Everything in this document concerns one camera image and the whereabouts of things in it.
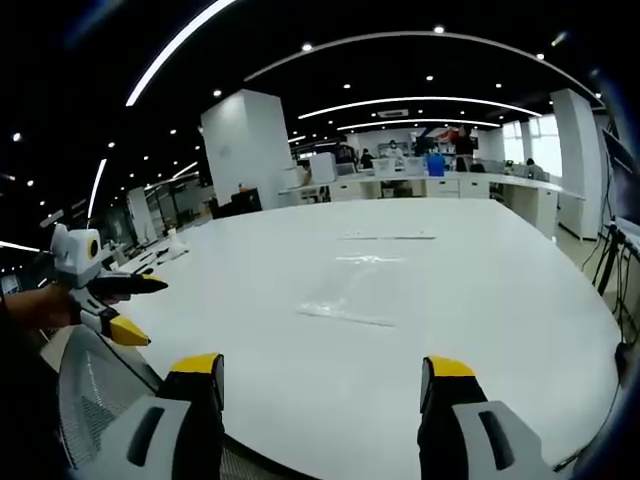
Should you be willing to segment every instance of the office desk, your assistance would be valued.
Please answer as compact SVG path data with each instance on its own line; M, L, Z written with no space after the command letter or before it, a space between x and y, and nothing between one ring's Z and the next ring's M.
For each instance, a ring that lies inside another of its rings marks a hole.
M392 178L357 173L338 177L335 182L282 190L279 195L283 198L283 205L287 206L300 204L302 193L321 187L329 188L332 201L378 199L382 197L380 182L385 181L409 181L414 197L438 198L489 198L490 183L503 185L504 201L507 206L535 226L547 238L551 238L555 234L558 195L568 195L584 200L582 195L553 183L511 175L472 172L446 172L444 177L399 174Z
M433 240L346 240L433 235ZM185 230L156 268L169 288L118 308L152 338L160 375L225 355L227 433L323 480L420 478L421 360L476 372L558 462L588 443L617 384L617 326L583 274L497 202L394 199L282 208ZM347 297L388 325L297 313L336 257L398 262Z

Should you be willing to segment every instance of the round table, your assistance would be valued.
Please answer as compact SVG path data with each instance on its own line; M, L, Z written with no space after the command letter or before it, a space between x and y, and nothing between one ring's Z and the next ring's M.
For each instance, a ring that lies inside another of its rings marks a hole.
M180 237L190 253L155 271L169 288L119 309L152 338L140 351L161 376L223 353L227 433L289 468L419 478L428 355L469 365L541 437L549 464L607 416L620 337L610 312L569 258L494 201L291 207Z

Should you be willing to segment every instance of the clear plastic bag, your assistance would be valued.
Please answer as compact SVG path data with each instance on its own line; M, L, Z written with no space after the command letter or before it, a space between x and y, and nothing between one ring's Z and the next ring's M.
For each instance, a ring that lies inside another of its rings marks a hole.
M337 257L296 311L311 317L393 328L404 262L401 257L377 255Z

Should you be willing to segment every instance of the drawer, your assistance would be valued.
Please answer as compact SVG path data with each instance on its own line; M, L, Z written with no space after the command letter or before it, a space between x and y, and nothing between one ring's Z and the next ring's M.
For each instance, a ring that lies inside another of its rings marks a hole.
M458 198L460 186L458 180L427 180L427 197Z
M345 202L349 200L363 200L364 189L361 183L336 183L329 187L332 202Z
M489 198L489 182L460 179L460 198Z

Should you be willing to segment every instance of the black ceiling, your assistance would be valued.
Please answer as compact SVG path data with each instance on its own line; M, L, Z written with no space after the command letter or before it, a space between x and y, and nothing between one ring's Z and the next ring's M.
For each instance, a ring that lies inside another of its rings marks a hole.
M39 223L58 208L88 199L98 164L108 158L95 211L121 187L158 180L193 161L206 162L197 131L200 114L240 88L282 99L289 133L335 136L336 128L372 121L396 107L411 116L501 123L527 115L483 105L410 102L359 107L306 120L298 116L343 103L402 96L459 96L551 111L549 93L571 83L544 67L496 47L442 37L385 38L312 52L247 83L244 78L297 53L356 35L429 31L476 35L546 60L599 91L594 69L619 67L630 22L605 30L606 12L578 2L540 0L422 2L396 0L238 0L205 24L169 59L138 103L125 102L146 67L211 2L13 2L0 13L5 88L0 123L0 240L46 247ZM560 32L567 39L551 42ZM427 75L434 80L426 81ZM349 83L351 89L344 89ZM223 95L214 98L214 89ZM418 109L425 114L419 115ZM176 129L176 135L169 131ZM12 135L20 132L20 142ZM107 144L115 142L109 149ZM33 180L33 187L26 182ZM39 202L45 200L45 206ZM10 262L0 250L0 262Z

